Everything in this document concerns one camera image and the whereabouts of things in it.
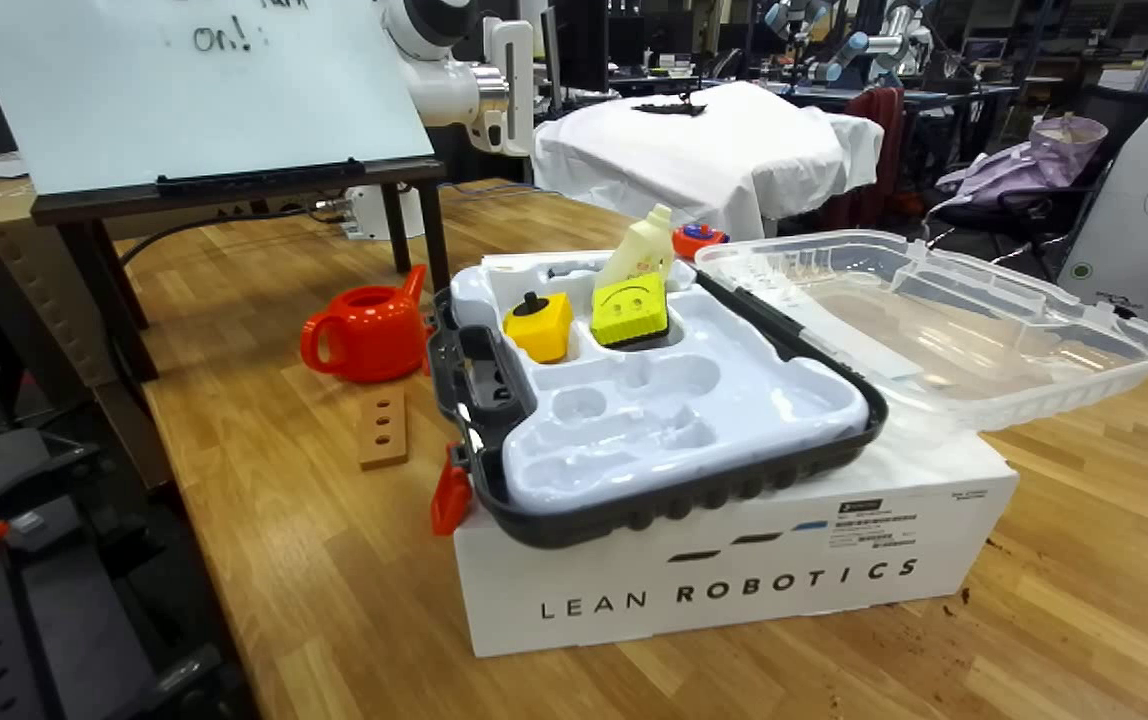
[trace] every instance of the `white box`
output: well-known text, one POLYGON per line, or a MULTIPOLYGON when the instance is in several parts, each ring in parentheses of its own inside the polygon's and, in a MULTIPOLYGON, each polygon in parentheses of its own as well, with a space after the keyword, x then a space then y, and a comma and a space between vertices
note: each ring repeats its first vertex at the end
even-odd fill
POLYGON ((455 567, 476 654, 954 597, 1016 470, 982 436, 890 422, 860 460, 649 533, 525 546, 473 511, 455 567))

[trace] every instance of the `black metal stand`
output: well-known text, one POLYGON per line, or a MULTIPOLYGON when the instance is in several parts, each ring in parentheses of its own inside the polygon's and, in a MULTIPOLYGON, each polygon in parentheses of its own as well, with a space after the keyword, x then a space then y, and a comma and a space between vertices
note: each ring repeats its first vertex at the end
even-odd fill
POLYGON ((251 170, 251 176, 205 176, 205 181, 160 181, 148 188, 111 188, 111 191, 66 191, 41 196, 32 216, 41 222, 57 222, 66 234, 98 307, 103 314, 109 350, 131 370, 131 379, 151 379, 155 365, 141 344, 141 328, 148 328, 143 307, 125 277, 120 255, 111 251, 111 234, 103 231, 109 216, 135 216, 160 208, 195 208, 195 203, 236 203, 263 198, 279 191, 337 191, 354 185, 382 185, 382 198, 393 226, 396 269, 410 270, 410 226, 400 212, 400 185, 420 191, 425 212, 425 243, 428 243, 428 277, 433 287, 450 287, 450 248, 446 248, 446 216, 441 216, 441 159, 385 159, 385 165, 327 165, 327 166, 293 166, 293 170, 251 170))

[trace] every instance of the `wooden table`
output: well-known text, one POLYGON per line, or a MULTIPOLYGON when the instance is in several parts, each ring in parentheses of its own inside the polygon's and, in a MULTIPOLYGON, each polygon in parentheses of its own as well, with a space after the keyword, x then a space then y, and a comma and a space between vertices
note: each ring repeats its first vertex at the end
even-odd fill
MULTIPOLYGON (((611 243, 620 216, 446 188, 453 269, 611 243)), ((131 262, 148 405, 263 717, 1148 717, 1148 382, 996 433, 1022 487, 968 593, 476 659, 428 497, 453 426, 404 379, 413 460, 359 467, 359 397, 295 360, 334 290, 396 284, 311 219, 220 222, 131 262)))

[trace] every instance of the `whiteboard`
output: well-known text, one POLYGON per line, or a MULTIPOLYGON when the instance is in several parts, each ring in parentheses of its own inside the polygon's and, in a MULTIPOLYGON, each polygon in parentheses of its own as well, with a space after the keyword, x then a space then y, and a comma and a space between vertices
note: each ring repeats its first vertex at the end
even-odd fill
POLYGON ((41 196, 433 155, 374 0, 0 0, 41 196))

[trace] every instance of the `clear plastic lid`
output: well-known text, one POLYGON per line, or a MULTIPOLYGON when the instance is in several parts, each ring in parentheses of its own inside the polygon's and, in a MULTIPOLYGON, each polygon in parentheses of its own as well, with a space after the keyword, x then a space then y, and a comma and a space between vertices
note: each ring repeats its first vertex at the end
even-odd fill
POLYGON ((738 238, 697 269, 801 319, 893 405, 965 426, 1074 412, 1148 376, 1148 319, 890 231, 738 238))

